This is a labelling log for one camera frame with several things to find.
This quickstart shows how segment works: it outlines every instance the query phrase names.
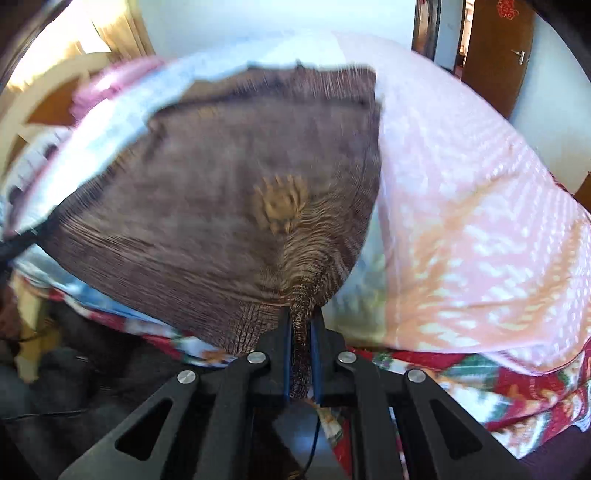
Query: black cable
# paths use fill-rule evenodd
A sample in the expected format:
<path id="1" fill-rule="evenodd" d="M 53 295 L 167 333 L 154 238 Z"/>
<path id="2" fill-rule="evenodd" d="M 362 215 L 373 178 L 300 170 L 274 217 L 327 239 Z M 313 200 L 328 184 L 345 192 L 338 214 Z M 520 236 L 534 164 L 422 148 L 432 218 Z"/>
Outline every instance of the black cable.
<path id="1" fill-rule="evenodd" d="M 35 333 L 35 335 L 31 335 L 27 338 L 7 338 L 0 336 L 0 342 L 16 342 L 16 343 L 25 343 L 25 342 L 32 342 L 33 340 L 38 340 L 39 338 L 45 337 L 49 333 L 49 331 L 54 330 L 55 327 L 53 325 L 45 327 L 39 332 Z"/>
<path id="2" fill-rule="evenodd" d="M 30 417 L 70 417 L 72 415 L 79 415 L 80 413 L 86 413 L 88 408 L 82 408 L 80 410 L 67 410 L 67 411 L 48 411 L 45 413 L 25 413 L 23 415 L 16 415 L 15 417 L 6 417 L 0 419 L 4 423 L 11 421 L 17 421 L 22 419 L 28 419 Z"/>
<path id="3" fill-rule="evenodd" d="M 316 431 L 314 432 L 314 440 L 312 441 L 312 450 L 310 450 L 310 456 L 308 457 L 308 462 L 304 469 L 300 472 L 300 474 L 294 480 L 304 480 L 306 478 L 306 473 L 310 469 L 310 465 L 312 465 L 312 460 L 314 460 L 314 454 L 316 453 L 316 445 L 318 445 L 318 435 L 320 433 L 320 416 L 318 415 L 318 420 L 316 420 Z"/>

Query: wooden door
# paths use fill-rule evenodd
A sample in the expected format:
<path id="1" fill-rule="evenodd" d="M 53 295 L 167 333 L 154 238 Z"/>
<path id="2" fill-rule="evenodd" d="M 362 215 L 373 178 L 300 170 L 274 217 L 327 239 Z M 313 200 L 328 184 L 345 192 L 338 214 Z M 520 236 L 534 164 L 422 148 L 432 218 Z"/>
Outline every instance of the wooden door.
<path id="1" fill-rule="evenodd" d="M 534 11 L 522 0 L 475 0 L 462 81 L 509 118 L 530 59 Z"/>
<path id="2" fill-rule="evenodd" d="M 574 194 L 574 199 L 585 207 L 588 212 L 591 212 L 591 171 L 583 181 L 583 184 Z"/>

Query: red decoration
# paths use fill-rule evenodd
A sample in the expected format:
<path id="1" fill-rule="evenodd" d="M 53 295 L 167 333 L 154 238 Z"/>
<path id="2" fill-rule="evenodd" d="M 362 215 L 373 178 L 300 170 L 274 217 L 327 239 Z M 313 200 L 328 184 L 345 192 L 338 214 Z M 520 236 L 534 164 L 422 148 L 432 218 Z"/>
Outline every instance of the red decoration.
<path id="1" fill-rule="evenodd" d="M 499 0 L 496 3 L 496 10 L 499 12 L 501 18 L 513 20 L 519 15 L 519 10 L 515 9 L 515 0 Z"/>

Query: curtain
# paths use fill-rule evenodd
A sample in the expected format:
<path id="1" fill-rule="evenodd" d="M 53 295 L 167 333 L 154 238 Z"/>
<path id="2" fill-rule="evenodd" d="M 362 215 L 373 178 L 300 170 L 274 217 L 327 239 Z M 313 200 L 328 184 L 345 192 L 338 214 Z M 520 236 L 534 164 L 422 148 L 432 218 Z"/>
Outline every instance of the curtain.
<path id="1" fill-rule="evenodd" d="M 101 39 L 121 60 L 153 55 L 137 0 L 86 0 Z"/>

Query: black fabric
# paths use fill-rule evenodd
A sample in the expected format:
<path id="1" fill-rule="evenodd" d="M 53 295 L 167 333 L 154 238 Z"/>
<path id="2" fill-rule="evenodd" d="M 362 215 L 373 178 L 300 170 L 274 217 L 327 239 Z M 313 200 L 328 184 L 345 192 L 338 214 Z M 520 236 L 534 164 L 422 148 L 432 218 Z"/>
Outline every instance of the black fabric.
<path id="1" fill-rule="evenodd" d="M 183 368 L 140 338 L 89 322 L 64 304 L 57 310 L 63 346 L 43 356 L 38 380 L 27 385 L 12 366 L 0 365 L 0 417 L 41 480 L 58 478 Z M 59 414 L 68 411 L 74 413 Z"/>
<path id="2" fill-rule="evenodd" d="M 591 478 L 591 430 L 571 426 L 526 455 L 521 462 L 533 480 L 583 480 Z"/>
<path id="3" fill-rule="evenodd" d="M 186 368 L 141 338 L 88 321 L 54 304 L 61 347 L 45 354 L 38 380 L 18 378 L 12 358 L 0 359 L 0 418 L 11 440 L 40 480 L 56 480 L 80 455 L 122 422 L 170 378 Z M 209 368 L 190 367 L 197 373 Z M 196 398 L 183 421 L 167 464 L 166 479 L 191 478 L 209 405 Z M 280 412 L 255 420 L 252 480 L 281 480 L 298 464 L 273 431 Z M 5 452 L 0 445 L 0 456 Z M 0 462 L 0 479 L 8 475 Z"/>
<path id="4" fill-rule="evenodd" d="M 0 445 L 2 446 L 2 471 L 0 478 L 18 478 L 19 480 L 39 480 L 31 466 L 22 456 L 20 450 L 8 435 L 6 428 L 0 422 Z"/>

